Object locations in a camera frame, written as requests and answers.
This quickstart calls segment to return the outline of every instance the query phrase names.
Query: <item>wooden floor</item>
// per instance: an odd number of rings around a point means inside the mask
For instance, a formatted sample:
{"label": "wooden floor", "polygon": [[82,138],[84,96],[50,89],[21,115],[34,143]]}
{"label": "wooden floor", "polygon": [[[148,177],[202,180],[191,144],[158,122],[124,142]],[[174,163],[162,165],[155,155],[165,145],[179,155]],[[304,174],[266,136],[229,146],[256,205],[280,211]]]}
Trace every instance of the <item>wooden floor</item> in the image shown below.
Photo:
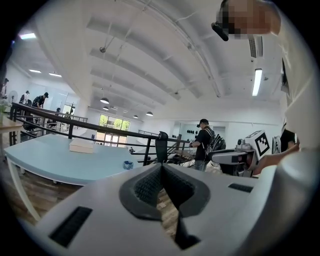
{"label": "wooden floor", "polygon": [[[4,145],[8,146],[5,136],[3,137],[3,142]],[[220,173],[219,167],[213,167],[210,163],[206,172]],[[81,186],[64,183],[54,184],[52,180],[37,176],[28,171],[25,174],[19,175],[26,194],[41,217],[56,204],[81,188]],[[7,163],[0,163],[0,179],[1,185],[6,191],[7,199],[16,216],[35,225],[37,221],[27,211],[22,202],[13,183]],[[177,229],[178,211],[164,189],[158,194],[157,209],[161,211],[162,226],[165,232],[174,239]]]}

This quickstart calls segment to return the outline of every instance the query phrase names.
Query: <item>light blue table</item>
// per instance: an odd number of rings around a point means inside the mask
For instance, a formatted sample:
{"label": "light blue table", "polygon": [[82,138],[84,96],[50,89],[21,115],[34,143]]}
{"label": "light blue table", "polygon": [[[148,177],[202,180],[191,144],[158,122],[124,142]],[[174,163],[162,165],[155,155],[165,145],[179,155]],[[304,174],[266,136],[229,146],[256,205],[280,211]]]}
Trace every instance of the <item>light blue table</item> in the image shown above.
{"label": "light blue table", "polygon": [[93,145],[93,153],[69,151],[71,140],[59,135],[45,135],[4,149],[14,185],[25,206],[36,220],[40,217],[24,191],[16,165],[41,177],[73,185],[86,185],[90,182],[127,172],[124,161],[132,161],[133,168],[142,163],[126,148]]}

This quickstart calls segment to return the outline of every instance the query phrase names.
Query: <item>blue cup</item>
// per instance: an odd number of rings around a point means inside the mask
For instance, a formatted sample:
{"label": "blue cup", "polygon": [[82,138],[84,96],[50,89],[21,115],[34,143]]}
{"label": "blue cup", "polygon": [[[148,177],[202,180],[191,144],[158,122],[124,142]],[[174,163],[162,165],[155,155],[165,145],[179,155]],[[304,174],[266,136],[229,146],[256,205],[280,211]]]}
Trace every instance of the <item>blue cup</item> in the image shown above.
{"label": "blue cup", "polygon": [[130,170],[134,168],[134,163],[131,161],[124,161],[123,162],[123,169]]}

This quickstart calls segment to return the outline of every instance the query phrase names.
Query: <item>white ceiling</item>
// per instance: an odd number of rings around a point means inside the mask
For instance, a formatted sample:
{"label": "white ceiling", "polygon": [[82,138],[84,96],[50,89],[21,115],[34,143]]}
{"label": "white ceiling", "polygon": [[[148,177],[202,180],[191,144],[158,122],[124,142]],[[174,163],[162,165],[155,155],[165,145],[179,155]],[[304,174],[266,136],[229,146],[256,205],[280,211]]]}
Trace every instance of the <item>white ceiling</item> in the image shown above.
{"label": "white ceiling", "polygon": [[100,108],[104,95],[110,105],[142,115],[175,102],[217,97],[251,101],[257,68],[263,69],[263,77],[254,100],[279,101],[277,39],[263,36],[263,57],[258,58],[251,57],[248,40],[222,41],[211,29],[220,3],[58,0],[34,22],[50,61],[30,40],[17,62],[44,70],[43,75],[55,71],[52,62],[80,97],[88,96],[90,87],[92,106]]}

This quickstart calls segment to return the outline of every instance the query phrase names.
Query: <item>white box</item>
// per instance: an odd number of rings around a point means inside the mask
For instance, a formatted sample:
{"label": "white box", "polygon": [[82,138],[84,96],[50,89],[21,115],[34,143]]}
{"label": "white box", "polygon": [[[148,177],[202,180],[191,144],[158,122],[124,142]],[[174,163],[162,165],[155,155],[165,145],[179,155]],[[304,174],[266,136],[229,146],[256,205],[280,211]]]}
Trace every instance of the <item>white box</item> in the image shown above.
{"label": "white box", "polygon": [[69,150],[92,154],[94,152],[94,142],[82,138],[74,138],[69,144]]}

